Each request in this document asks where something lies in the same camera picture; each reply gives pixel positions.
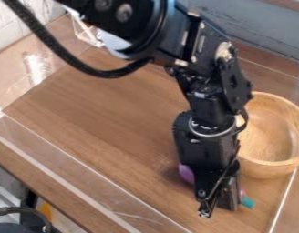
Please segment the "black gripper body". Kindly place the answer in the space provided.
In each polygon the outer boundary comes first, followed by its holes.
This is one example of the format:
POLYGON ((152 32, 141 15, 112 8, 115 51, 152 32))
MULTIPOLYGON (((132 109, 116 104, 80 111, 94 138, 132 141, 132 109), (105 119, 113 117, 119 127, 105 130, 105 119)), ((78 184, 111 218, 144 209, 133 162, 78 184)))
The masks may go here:
POLYGON ((239 141, 234 134, 214 137, 193 132, 191 113, 183 112, 172 123, 172 136, 180 164, 187 165, 195 175, 195 198, 196 183, 219 186, 228 177, 238 175, 239 178, 239 141))

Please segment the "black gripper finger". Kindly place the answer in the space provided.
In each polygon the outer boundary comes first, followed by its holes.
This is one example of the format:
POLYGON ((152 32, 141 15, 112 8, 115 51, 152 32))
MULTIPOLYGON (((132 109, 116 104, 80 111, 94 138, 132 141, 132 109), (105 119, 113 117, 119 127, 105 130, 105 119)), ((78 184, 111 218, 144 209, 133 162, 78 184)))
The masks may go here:
POLYGON ((218 207, 228 211, 236 211, 240 203, 238 175, 228 177, 223 184, 218 197, 218 207))
POLYGON ((200 218, 211 218, 216 207, 223 186, 196 183, 196 201, 199 203, 197 215, 200 218))

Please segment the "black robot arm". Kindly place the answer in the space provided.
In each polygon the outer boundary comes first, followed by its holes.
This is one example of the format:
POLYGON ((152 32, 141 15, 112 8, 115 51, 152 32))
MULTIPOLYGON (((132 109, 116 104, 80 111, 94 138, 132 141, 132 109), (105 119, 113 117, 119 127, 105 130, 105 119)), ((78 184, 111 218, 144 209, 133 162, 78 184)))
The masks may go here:
POLYGON ((113 56, 149 58, 175 78, 188 109, 175 118, 172 136, 180 168, 193 177, 197 214, 230 211, 242 202, 238 134, 247 124, 251 81, 224 30, 181 0, 56 0, 100 28, 113 56))

